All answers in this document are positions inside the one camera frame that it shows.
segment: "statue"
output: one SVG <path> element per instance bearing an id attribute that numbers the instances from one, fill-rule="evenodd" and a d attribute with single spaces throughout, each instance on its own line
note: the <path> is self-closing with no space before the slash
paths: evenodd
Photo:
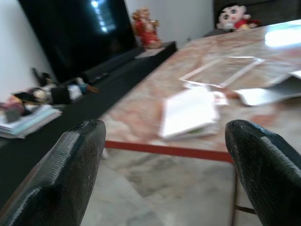
<path id="1" fill-rule="evenodd" d="M 158 20 L 150 20 L 148 8 L 140 8 L 132 14 L 134 20 L 134 32 L 140 37 L 141 43 L 146 49 L 160 48 L 161 40 L 157 37 L 156 27 Z"/>

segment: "white book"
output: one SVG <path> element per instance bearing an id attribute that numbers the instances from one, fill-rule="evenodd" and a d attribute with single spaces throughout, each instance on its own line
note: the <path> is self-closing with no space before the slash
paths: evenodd
<path id="1" fill-rule="evenodd" d="M 61 116 L 62 112 L 59 110 L 56 110 L 52 115 L 50 115 L 49 117 L 45 118 L 44 120 L 40 121 L 38 124 L 28 128 L 27 130 L 23 131 L 22 133 L 18 134 L 18 135 L 11 135 L 9 133 L 3 133 L 0 132 L 0 137 L 5 137 L 5 138 L 9 138 L 9 139 L 14 139 L 14 138 L 22 138 L 24 139 L 27 135 L 36 132 L 37 130 L 39 130 L 40 128 L 42 128 L 43 126 L 45 126 L 46 124 L 48 124 L 49 122 L 53 121 L 54 119 L 56 119 L 57 117 Z"/>
<path id="2" fill-rule="evenodd" d="M 15 128 L 23 125 L 24 123 L 27 123 L 27 122 L 33 120 L 38 115 L 41 115 L 50 109 L 53 109 L 53 107 L 50 105 L 43 105 L 38 110 L 36 110 L 34 113 L 24 116 L 21 119 L 19 119 L 18 121 L 8 122 L 8 123 L 5 120 L 5 116 L 2 115 L 2 116 L 0 116 L 0 128 L 6 129 L 6 130 L 14 130 Z"/>
<path id="3" fill-rule="evenodd" d="M 208 86 L 187 89 L 165 101 L 159 135 L 166 139 L 209 135 L 217 130 L 219 118 Z"/>

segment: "transparent folder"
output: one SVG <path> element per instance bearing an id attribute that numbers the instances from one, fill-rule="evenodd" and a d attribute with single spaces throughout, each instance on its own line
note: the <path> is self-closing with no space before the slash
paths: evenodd
<path id="1" fill-rule="evenodd" d="M 192 84 L 208 84 L 225 88 L 264 61 L 253 56 L 224 57 L 184 75 L 180 80 Z"/>

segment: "black shelf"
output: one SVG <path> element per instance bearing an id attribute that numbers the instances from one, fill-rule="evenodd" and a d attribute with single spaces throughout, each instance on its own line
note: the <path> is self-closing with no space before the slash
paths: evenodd
<path id="1" fill-rule="evenodd" d="M 175 42 L 164 45 L 165 50 L 156 56 L 134 59 L 95 83 L 99 93 L 67 105 L 62 116 L 26 139 L 0 138 L 0 143 L 6 143 L 0 146 L 0 208 L 62 133 L 81 121 L 99 118 L 176 51 Z"/>

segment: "stack of books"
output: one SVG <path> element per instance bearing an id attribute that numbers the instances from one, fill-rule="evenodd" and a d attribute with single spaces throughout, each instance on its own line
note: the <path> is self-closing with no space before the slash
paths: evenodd
<path id="1" fill-rule="evenodd" d="M 54 109 L 50 105 L 38 107 L 32 114 L 19 119 L 18 121 L 7 123 L 5 116 L 0 116 L 0 137 L 5 138 L 25 138 L 50 121 L 62 114 L 61 111 Z"/>

